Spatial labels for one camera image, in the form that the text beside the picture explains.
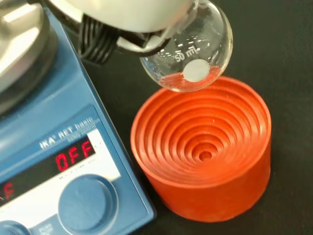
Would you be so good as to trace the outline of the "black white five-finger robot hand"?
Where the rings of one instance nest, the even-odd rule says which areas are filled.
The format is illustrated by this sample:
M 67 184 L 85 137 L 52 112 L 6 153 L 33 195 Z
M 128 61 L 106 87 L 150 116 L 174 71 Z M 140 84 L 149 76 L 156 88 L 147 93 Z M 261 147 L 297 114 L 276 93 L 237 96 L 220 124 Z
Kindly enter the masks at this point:
M 156 54 L 191 15 L 191 0 L 40 0 L 78 36 L 80 59 L 102 65 L 118 48 Z

